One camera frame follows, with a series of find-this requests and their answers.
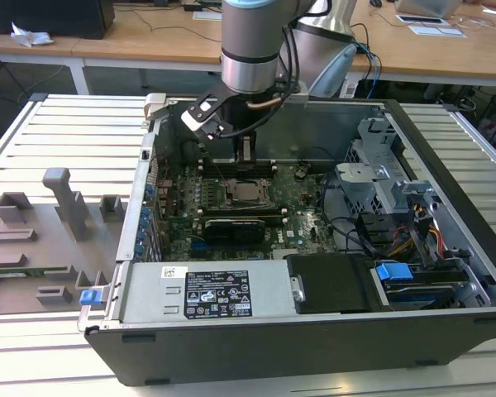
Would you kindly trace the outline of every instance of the wooden desk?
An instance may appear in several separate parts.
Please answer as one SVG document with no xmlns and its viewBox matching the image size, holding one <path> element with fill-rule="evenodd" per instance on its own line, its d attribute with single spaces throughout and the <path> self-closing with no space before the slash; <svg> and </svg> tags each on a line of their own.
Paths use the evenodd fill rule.
<svg viewBox="0 0 496 397">
<path fill-rule="evenodd" d="M 220 22 L 195 21 L 193 13 L 185 12 L 181 7 L 174 10 L 136 7 L 133 8 L 134 12 L 130 11 L 131 8 L 133 7 L 115 6 L 114 23 L 103 40 L 52 37 L 55 40 L 53 44 L 28 48 L 18 45 L 8 35 L 0 35 L 0 60 L 68 66 L 77 93 L 82 95 L 90 94 L 84 77 L 85 66 L 132 68 L 140 71 L 221 70 Z M 150 31 L 140 17 L 153 29 L 163 29 Z"/>
<path fill-rule="evenodd" d="M 496 30 L 462 22 L 470 28 L 461 29 L 466 38 L 418 36 L 395 17 L 393 4 L 383 3 L 381 8 L 375 8 L 359 1 L 351 19 L 351 24 L 361 22 L 367 26 L 371 50 L 384 66 L 382 80 L 496 86 Z M 375 13 L 398 26 L 390 26 Z M 479 5 L 463 4 L 449 22 L 459 21 L 457 16 L 484 18 L 496 27 L 496 16 L 483 13 Z M 356 38 L 365 42 L 364 29 L 356 26 L 353 30 Z M 368 67 L 365 55 L 357 55 L 348 83 L 359 81 Z"/>
<path fill-rule="evenodd" d="M 103 40 L 56 37 L 52 45 L 29 49 L 4 35 L 0 36 L 0 59 L 66 65 L 80 94 L 89 94 L 83 73 L 85 66 L 220 71 L 221 43 L 215 42 L 221 40 L 220 22 L 195 21 L 193 14 L 182 8 L 151 8 L 154 11 L 136 8 L 134 12 L 130 11 L 131 7 L 115 8 L 114 24 Z M 390 26 L 375 13 L 399 26 Z M 496 30 L 466 22 L 470 29 L 463 29 L 465 39 L 417 36 L 407 26 L 401 26 L 395 14 L 391 3 L 384 2 L 381 8 L 374 8 L 366 0 L 360 0 L 351 21 L 368 27 L 372 51 L 384 64 L 381 79 L 496 86 Z M 482 17 L 496 25 L 496 16 L 483 13 L 481 6 L 464 4 L 456 13 L 460 14 Z M 152 28 L 165 29 L 150 31 L 140 17 Z M 174 26 L 185 27 L 215 41 Z M 365 41 L 362 28 L 357 26 L 354 30 L 357 38 Z M 365 55 L 357 55 L 346 85 L 357 85 L 367 68 Z"/>
<path fill-rule="evenodd" d="M 72 49 L 74 56 L 219 64 L 220 22 L 195 21 L 193 13 L 185 12 L 183 8 L 169 11 L 135 9 L 134 12 L 118 11 L 124 10 L 123 7 L 115 8 L 116 19 L 105 38 L 79 40 Z M 154 30 L 150 31 L 140 17 Z M 173 26 L 186 27 L 212 40 Z"/>
</svg>

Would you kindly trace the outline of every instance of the warning label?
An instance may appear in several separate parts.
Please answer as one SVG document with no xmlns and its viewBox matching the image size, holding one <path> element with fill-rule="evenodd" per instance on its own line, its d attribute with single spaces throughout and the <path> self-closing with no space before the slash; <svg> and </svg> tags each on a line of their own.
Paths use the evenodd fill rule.
<svg viewBox="0 0 496 397">
<path fill-rule="evenodd" d="M 184 315 L 195 318 L 251 316 L 248 271 L 200 271 L 185 278 Z"/>
</svg>

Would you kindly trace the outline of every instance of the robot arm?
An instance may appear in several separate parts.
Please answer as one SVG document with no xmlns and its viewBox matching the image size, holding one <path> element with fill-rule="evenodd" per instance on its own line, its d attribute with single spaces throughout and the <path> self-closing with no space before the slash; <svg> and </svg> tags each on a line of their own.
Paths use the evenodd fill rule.
<svg viewBox="0 0 496 397">
<path fill-rule="evenodd" d="M 222 82 L 243 94 L 274 86 L 283 26 L 314 0 L 226 0 L 222 9 Z"/>
<path fill-rule="evenodd" d="M 348 23 L 355 4 L 356 0 L 225 0 L 222 82 L 189 106 L 182 116 L 185 124 L 210 139 L 253 133 L 293 92 L 299 70 L 306 71 L 304 77 L 315 93 L 323 85 L 323 96 L 330 96 L 341 84 L 335 70 L 346 72 L 355 54 Z M 298 22 L 296 33 L 291 22 Z M 280 53 L 288 60 L 286 81 L 276 78 Z M 343 66 L 334 62 L 342 53 Z"/>
</svg>

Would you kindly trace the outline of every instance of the power cable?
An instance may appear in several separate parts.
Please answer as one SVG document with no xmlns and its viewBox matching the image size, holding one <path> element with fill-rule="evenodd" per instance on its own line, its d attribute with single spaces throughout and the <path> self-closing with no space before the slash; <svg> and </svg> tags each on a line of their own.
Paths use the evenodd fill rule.
<svg viewBox="0 0 496 397">
<path fill-rule="evenodd" d="M 363 24 L 363 23 L 360 22 L 360 23 L 356 23 L 354 25 L 351 25 L 351 28 L 353 28 L 355 26 L 362 26 L 362 27 L 364 27 L 364 31 L 365 31 L 365 47 L 368 50 L 370 50 L 370 33 L 367 30 L 367 26 L 365 24 Z M 367 78 L 370 76 L 371 69 L 373 69 L 373 65 L 371 63 L 371 58 L 369 56 L 367 57 L 367 60 L 368 60 L 368 62 L 370 64 L 370 67 L 367 69 L 367 73 L 365 74 L 365 77 L 363 78 L 363 80 L 367 80 Z"/>
<path fill-rule="evenodd" d="M 161 29 L 182 29 L 184 31 L 189 31 L 189 32 L 193 33 L 194 35 L 200 36 L 203 39 L 206 39 L 206 40 L 209 40 L 209 41 L 213 41 L 215 43 L 222 43 L 221 40 L 215 40 L 215 39 L 212 39 L 211 37 L 206 37 L 206 36 L 201 35 L 200 33 L 196 32 L 196 31 L 192 31 L 191 29 L 188 29 L 185 26 L 159 26 L 159 27 L 152 27 L 152 25 L 149 22 L 147 22 L 145 19 L 143 19 L 143 17 L 141 17 L 141 15 L 136 12 L 136 10 L 131 10 L 131 11 L 134 12 L 136 14 L 136 16 L 138 18 L 140 18 L 141 21 L 143 23 L 145 23 L 149 27 L 149 30 L 150 31 L 159 31 Z"/>
<path fill-rule="evenodd" d="M 287 28 L 289 29 L 289 33 L 290 33 L 291 50 L 293 52 L 294 64 L 295 64 L 295 68 L 296 68 L 296 73 L 295 73 L 296 74 L 296 77 L 295 77 L 294 80 L 297 83 L 299 81 L 299 73 L 300 73 L 300 70 L 299 70 L 298 46 L 296 44 L 296 39 L 294 37 L 292 27 L 290 25 L 288 25 Z M 290 65 L 289 66 L 289 75 L 291 75 L 292 71 L 293 71 L 293 66 Z M 293 87 L 293 85 L 291 84 L 291 89 L 289 90 L 288 94 L 285 94 L 286 96 L 285 96 L 284 99 L 286 99 L 292 93 L 292 91 L 293 91 L 293 88 L 292 87 Z M 266 113 L 257 122 L 254 122 L 251 126 L 248 126 L 246 128 L 242 128 L 242 129 L 240 129 L 238 131 L 234 131 L 234 132 L 231 132 L 229 134 L 221 134 L 220 132 L 216 132 L 215 137 L 217 139 L 227 139 L 227 138 L 233 138 L 233 137 L 239 136 L 239 135 L 244 135 L 244 134 L 246 134 L 248 132 L 252 132 L 256 128 L 261 127 L 264 124 L 266 124 L 267 121 L 269 121 L 272 118 L 272 116 L 275 115 L 277 113 L 277 111 L 281 109 L 281 107 L 283 106 L 283 103 L 284 103 L 284 100 L 281 100 L 276 106 L 274 106 L 273 108 L 271 108 L 268 113 Z"/>
<path fill-rule="evenodd" d="M 57 71 L 56 71 L 55 73 L 53 73 L 51 76 L 48 76 L 48 77 L 46 77 L 45 79 L 42 79 L 42 80 L 37 81 L 36 83 L 32 84 L 29 88 L 27 88 L 27 90 L 26 90 L 26 91 L 31 91 L 31 90 L 32 90 L 34 87 L 36 87 L 37 85 L 42 84 L 42 83 L 44 83 L 44 82 L 46 82 L 46 81 L 48 81 L 48 80 L 50 80 L 50 79 L 53 79 L 53 78 L 54 78 L 57 74 L 59 74 L 60 72 L 62 72 L 63 68 L 64 68 L 64 66 L 61 66 L 61 67 L 59 68 L 59 70 L 57 70 Z M 23 93 L 20 93 L 20 94 L 18 95 L 18 97 L 17 97 L 17 104 L 18 104 L 18 105 L 20 105 L 20 103 L 19 103 L 19 102 L 20 102 L 20 100 L 21 100 L 21 98 L 22 98 L 22 95 L 23 95 Z"/>
<path fill-rule="evenodd" d="M 7 73 L 11 76 L 11 78 L 13 79 L 13 81 L 18 85 L 18 87 L 20 88 L 20 90 L 22 91 L 22 93 L 24 95 L 26 95 L 26 98 L 29 98 L 30 96 L 28 95 L 27 91 L 24 89 L 24 87 L 22 86 L 22 84 L 20 84 L 17 80 L 17 78 L 15 77 L 15 75 L 11 72 L 11 70 L 9 70 L 9 68 L 7 67 L 7 65 L 2 62 L 0 60 L 0 65 L 7 71 Z"/>
</svg>

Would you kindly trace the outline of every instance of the metal bracket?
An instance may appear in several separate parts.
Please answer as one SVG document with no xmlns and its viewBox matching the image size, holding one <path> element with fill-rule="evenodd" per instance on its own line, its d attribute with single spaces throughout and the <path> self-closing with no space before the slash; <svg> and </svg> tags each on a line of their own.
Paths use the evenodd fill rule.
<svg viewBox="0 0 496 397">
<path fill-rule="evenodd" d="M 101 291 L 101 301 L 106 303 L 108 301 L 109 292 L 111 285 L 103 285 L 98 287 L 92 287 L 91 289 L 96 289 Z M 79 312 L 79 319 L 77 321 L 77 329 L 80 332 L 84 332 L 86 328 L 92 327 L 99 324 L 99 320 L 105 317 L 105 312 L 99 309 L 93 309 L 90 305 L 84 305 Z"/>
<path fill-rule="evenodd" d="M 360 122 L 358 132 L 364 141 L 364 145 L 391 146 L 393 139 L 397 136 L 395 130 L 385 118 L 366 118 Z"/>
<path fill-rule="evenodd" d="M 393 208 L 408 208 L 408 200 L 406 197 L 408 195 L 423 196 L 424 194 L 433 194 L 434 192 L 434 188 L 427 180 L 414 180 L 412 182 L 398 180 L 391 188 L 391 194 L 395 199 Z"/>
<path fill-rule="evenodd" d="M 307 297 L 305 296 L 301 279 L 298 277 L 290 277 L 290 286 L 292 287 L 294 302 L 305 302 Z"/>
<path fill-rule="evenodd" d="M 150 93 L 145 97 L 145 105 L 143 106 L 145 119 L 149 122 L 164 116 L 169 111 L 167 108 L 168 105 L 167 95 L 165 93 Z M 146 123 L 142 123 L 141 127 L 149 128 L 149 125 Z"/>
<path fill-rule="evenodd" d="M 336 172 L 343 182 L 370 184 L 377 180 L 389 179 L 388 172 L 382 165 L 364 163 L 342 163 L 336 166 Z"/>
</svg>

